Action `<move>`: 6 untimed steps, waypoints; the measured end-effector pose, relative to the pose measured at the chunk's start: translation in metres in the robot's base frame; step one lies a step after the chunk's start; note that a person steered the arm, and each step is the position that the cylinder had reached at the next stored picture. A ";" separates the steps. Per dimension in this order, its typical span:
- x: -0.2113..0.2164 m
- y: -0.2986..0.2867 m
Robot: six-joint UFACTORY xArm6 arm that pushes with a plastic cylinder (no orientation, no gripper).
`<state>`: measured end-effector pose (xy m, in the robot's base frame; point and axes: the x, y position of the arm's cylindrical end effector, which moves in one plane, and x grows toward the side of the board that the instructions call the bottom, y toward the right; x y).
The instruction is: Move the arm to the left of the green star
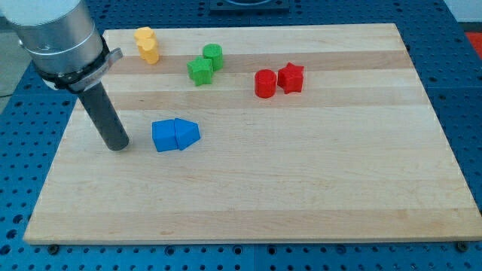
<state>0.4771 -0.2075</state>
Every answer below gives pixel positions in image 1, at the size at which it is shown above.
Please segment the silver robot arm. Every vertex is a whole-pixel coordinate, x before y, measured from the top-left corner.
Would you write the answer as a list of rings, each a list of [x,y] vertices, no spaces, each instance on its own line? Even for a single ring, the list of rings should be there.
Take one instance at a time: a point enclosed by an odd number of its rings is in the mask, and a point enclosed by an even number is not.
[[[89,90],[123,57],[108,48],[83,0],[1,0],[1,12],[53,89]]]

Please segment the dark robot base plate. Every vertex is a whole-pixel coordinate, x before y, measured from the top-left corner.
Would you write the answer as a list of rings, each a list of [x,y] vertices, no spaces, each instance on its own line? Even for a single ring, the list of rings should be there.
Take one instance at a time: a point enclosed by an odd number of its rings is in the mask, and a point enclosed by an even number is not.
[[[210,0],[210,11],[287,11],[290,0]]]

